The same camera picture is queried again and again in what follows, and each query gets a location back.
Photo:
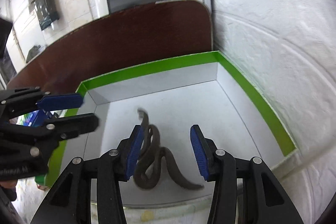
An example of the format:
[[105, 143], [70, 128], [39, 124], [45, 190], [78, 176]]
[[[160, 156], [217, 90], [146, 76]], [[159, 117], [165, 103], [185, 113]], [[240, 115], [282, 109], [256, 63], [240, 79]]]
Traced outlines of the green cardboard box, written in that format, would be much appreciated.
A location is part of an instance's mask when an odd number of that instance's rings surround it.
[[139, 124], [138, 109], [157, 126], [161, 145], [173, 153], [190, 181], [203, 184], [190, 142], [198, 125], [218, 148], [240, 159], [262, 158], [274, 168], [296, 149], [283, 123], [253, 85], [219, 52], [159, 60], [80, 83], [82, 107], [67, 115], [95, 113], [98, 129], [63, 141], [50, 159], [52, 186], [75, 157], [100, 157]]

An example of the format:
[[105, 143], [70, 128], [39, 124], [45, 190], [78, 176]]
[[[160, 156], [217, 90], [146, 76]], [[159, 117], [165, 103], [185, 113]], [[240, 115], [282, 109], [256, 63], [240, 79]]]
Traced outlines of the dark brown wooden board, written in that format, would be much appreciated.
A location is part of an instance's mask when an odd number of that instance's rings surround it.
[[204, 4], [193, 0], [149, 3], [66, 34], [30, 61], [7, 88], [71, 93], [92, 77], [212, 48], [213, 24]]

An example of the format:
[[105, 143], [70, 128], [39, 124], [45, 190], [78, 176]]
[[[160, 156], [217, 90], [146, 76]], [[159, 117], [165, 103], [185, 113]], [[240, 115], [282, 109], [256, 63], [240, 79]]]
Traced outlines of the grey rag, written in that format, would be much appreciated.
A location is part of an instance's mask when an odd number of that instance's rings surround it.
[[26, 63], [29, 63], [35, 56], [37, 56], [40, 53], [40, 50], [40, 45], [34, 45], [27, 54]]

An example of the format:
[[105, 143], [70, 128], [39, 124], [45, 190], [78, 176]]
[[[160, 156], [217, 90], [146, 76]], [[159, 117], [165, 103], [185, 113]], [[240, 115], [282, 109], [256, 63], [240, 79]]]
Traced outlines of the blue gum container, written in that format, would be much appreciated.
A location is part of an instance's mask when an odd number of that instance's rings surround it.
[[41, 126], [46, 119], [58, 118], [59, 114], [54, 111], [37, 110], [24, 115], [24, 126]]

